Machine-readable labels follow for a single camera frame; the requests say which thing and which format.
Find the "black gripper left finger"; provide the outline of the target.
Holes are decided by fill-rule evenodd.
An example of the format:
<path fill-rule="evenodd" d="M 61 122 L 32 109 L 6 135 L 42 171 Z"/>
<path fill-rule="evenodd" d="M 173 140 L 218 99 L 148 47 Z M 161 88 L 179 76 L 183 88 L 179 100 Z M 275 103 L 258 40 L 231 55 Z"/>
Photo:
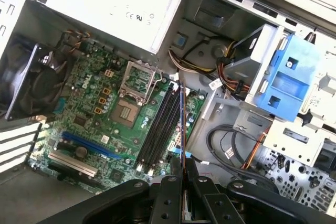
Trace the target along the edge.
<path fill-rule="evenodd" d="M 170 161 L 170 175 L 149 184 L 132 179 L 93 196 L 42 223 L 181 223 L 182 168 Z"/>

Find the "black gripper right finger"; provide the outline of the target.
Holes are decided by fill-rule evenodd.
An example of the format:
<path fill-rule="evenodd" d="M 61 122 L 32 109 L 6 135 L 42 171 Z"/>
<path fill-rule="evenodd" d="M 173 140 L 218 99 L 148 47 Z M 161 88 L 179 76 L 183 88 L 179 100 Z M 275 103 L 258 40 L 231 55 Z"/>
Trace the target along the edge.
<path fill-rule="evenodd" d="M 335 223 L 335 217 L 243 180 L 221 191 L 210 178 L 197 176 L 193 187 L 211 223 Z"/>

